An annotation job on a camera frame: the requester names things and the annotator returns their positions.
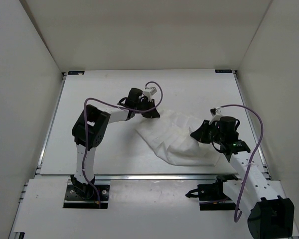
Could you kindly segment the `white pleated skirt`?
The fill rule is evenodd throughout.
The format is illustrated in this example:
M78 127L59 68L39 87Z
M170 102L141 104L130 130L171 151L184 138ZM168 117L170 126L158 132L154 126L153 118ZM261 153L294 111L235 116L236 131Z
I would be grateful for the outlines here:
M215 166L221 154L212 145L190 136L202 120L172 110L159 110L160 117L144 119L136 131L155 155L174 166Z

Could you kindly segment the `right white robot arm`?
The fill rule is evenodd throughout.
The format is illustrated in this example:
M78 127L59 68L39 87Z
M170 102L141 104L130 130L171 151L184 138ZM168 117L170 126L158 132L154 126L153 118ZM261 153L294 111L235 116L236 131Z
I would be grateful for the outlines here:
M242 179L225 180L213 187L218 199L230 198L247 217L251 236L255 239L282 239L293 235L295 207L283 198L267 181L246 142L239 139L240 121L229 116L214 116L204 120L191 137L200 143L219 145L223 154Z

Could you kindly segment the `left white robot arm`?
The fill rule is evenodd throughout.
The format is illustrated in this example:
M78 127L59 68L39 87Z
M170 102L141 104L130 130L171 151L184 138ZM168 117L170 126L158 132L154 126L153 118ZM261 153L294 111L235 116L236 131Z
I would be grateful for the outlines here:
M89 198L95 193L94 158L96 148L102 142L107 126L114 122L128 121L135 114L147 119L159 118L157 105L152 98L156 87L145 86L144 89L131 88L127 97L119 100L117 105L98 101L106 108L89 105L88 98L84 108L72 128L72 135L77 147L76 172L71 176L72 184L82 198Z

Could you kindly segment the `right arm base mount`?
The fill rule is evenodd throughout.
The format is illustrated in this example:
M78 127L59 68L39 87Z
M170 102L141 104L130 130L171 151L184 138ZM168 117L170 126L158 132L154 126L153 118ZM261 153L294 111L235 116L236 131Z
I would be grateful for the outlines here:
M240 180L234 174L220 175L212 184L198 184L197 188L188 191L187 198L199 200L200 211L234 211L235 203L224 194L223 186L226 182Z

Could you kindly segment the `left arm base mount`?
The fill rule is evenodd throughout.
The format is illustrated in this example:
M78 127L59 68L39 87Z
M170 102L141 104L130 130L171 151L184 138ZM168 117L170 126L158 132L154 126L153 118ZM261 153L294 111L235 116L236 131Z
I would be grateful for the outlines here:
M107 209L110 196L110 181L92 180L95 188L90 184L81 183L74 175L67 183L63 208L66 209Z

